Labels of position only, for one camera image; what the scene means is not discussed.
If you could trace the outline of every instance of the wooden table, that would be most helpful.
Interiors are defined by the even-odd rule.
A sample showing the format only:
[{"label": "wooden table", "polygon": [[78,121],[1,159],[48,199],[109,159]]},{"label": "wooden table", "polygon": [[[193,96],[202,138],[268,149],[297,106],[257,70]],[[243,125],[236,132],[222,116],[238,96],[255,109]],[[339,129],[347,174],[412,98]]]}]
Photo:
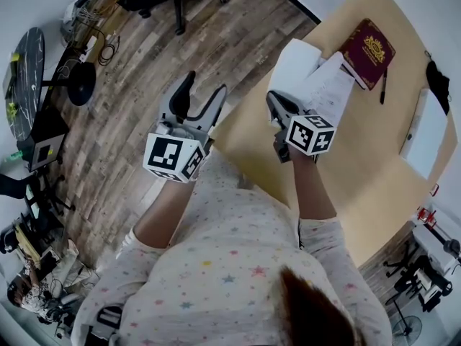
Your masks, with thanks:
[{"label": "wooden table", "polygon": [[[318,168],[357,265],[366,262],[411,217],[446,167],[457,144],[451,113],[429,181],[399,157],[421,88],[427,87],[424,46],[393,0],[348,0],[304,41],[331,56],[370,18],[396,50],[389,67],[385,104],[382,84],[370,92],[354,85],[331,150]],[[216,128],[220,149],[270,195],[297,210],[292,164],[280,164],[272,148],[276,130],[267,121],[268,73]]]}]

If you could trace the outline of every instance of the sleeve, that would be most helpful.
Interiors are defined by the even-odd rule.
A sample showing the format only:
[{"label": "sleeve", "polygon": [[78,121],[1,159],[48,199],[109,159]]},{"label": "sleeve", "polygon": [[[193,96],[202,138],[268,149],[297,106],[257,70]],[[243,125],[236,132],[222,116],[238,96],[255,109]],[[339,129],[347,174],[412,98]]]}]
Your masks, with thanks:
[{"label": "sleeve", "polygon": [[30,289],[30,296],[33,298],[36,298],[40,295],[40,286],[39,285],[32,285],[32,288]]},{"label": "sleeve", "polygon": [[352,261],[340,222],[336,218],[326,221],[300,219],[299,235],[301,249],[322,264],[367,345],[391,345],[388,315]]},{"label": "sleeve", "polygon": [[72,330],[72,345],[84,345],[85,324],[91,324],[98,312],[110,304],[125,304],[147,282],[151,270],[165,249],[141,243],[133,230],[125,237],[122,249],[105,269],[101,279],[79,308]]}]

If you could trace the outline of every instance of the chair wheel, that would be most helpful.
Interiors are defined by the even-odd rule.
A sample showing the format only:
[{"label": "chair wheel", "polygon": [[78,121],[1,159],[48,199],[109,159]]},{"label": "chair wheel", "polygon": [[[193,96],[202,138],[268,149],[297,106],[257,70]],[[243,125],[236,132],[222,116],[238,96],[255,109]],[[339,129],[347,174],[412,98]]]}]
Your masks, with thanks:
[{"label": "chair wheel", "polygon": [[148,10],[141,10],[141,11],[139,12],[139,15],[140,15],[142,18],[147,19],[147,18],[149,18],[149,17],[151,16],[151,12],[148,11]]},{"label": "chair wheel", "polygon": [[184,32],[186,32],[186,29],[184,27],[181,28],[176,28],[174,33],[176,33],[176,36],[182,35]]}]

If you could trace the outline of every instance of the wooden floor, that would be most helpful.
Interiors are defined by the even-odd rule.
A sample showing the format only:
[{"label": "wooden floor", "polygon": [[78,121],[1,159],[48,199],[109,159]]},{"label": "wooden floor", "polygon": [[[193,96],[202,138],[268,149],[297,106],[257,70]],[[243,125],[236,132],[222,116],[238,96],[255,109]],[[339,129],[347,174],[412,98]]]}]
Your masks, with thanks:
[{"label": "wooden floor", "polygon": [[172,1],[152,17],[128,15],[117,30],[120,49],[98,68],[94,97],[74,107],[65,92],[53,102],[69,125],[59,191],[76,212],[64,217],[81,259],[91,267],[112,255],[123,236],[153,202],[159,181],[142,166],[146,136],[155,125],[158,101],[179,76],[195,70],[192,107],[197,109],[220,84],[238,103],[276,63],[293,38],[315,23],[288,0],[189,0],[187,30],[174,34]]}]

